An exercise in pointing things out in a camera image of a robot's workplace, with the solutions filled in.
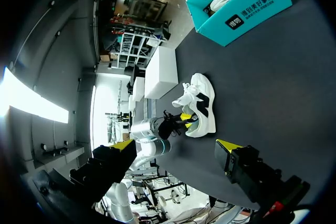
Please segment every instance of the floor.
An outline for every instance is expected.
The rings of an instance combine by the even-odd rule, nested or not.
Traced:
[[[189,13],[185,0],[162,0],[167,2],[160,21],[171,21],[169,32],[171,37],[168,42],[162,44],[164,47],[176,49],[182,40],[194,28],[194,23]]]
[[[155,188],[159,189],[167,185],[162,182],[156,182]],[[174,190],[178,194],[178,200],[180,204],[174,203],[172,200],[166,200],[166,206],[164,210],[167,212],[167,217],[169,219],[177,217],[181,213],[193,209],[193,208],[203,208],[209,202],[209,196],[204,194],[201,191],[198,191],[191,186],[187,186],[187,191],[190,196],[185,197],[178,188],[168,189],[159,192],[159,196],[162,196],[165,199],[171,198],[171,191]]]

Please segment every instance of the white table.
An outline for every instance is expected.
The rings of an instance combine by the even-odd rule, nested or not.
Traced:
[[[175,50],[160,46],[146,68],[144,96],[159,99],[177,84]]]
[[[145,78],[136,77],[133,85],[133,101],[140,102],[145,94]]]

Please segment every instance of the cable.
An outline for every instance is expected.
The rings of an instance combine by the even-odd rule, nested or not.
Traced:
[[[232,208],[233,208],[233,207],[231,207],[230,209],[227,209],[227,210],[221,212],[219,215],[217,215],[216,217],[212,218],[212,219],[208,222],[208,224],[212,223],[211,221],[213,221],[214,219],[216,219],[218,216],[222,215],[223,213],[228,212],[228,211],[231,210]]]

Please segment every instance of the black table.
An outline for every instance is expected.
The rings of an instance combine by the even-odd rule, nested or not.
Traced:
[[[214,157],[215,140],[252,145],[283,179],[311,184],[302,203],[323,190],[336,158],[336,44],[314,0],[266,20],[227,47],[194,30],[176,49],[180,83],[206,74],[216,92],[217,132],[202,138],[170,137],[159,165],[188,185],[221,200],[258,208],[226,179]],[[156,102],[156,115],[181,110],[171,102],[179,84]]]

